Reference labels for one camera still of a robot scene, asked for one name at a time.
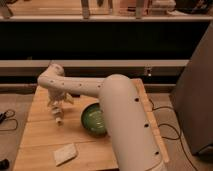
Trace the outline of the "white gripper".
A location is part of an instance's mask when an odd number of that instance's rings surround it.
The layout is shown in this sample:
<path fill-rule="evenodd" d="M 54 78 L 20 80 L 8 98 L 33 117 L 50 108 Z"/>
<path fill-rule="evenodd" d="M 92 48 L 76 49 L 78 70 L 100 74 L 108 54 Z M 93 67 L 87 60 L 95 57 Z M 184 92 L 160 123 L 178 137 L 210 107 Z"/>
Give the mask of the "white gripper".
<path fill-rule="evenodd" d="M 48 97 L 49 97 L 49 102 L 47 103 L 48 106 L 52 106 L 55 102 L 60 101 L 64 101 L 70 104 L 74 103 L 73 97 L 69 93 L 62 91 L 49 90 Z"/>

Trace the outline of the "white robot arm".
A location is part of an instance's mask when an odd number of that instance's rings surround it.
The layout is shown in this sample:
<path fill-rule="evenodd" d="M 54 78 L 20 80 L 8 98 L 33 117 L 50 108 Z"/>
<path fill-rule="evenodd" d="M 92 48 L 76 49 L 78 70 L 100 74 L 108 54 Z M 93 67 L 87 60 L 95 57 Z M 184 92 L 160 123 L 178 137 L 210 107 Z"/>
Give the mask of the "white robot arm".
<path fill-rule="evenodd" d="M 139 92 L 130 78 L 122 74 L 66 77 L 62 66 L 51 64 L 37 82 L 49 91 L 51 101 L 64 100 L 66 93 L 99 100 L 120 171 L 167 171 Z"/>

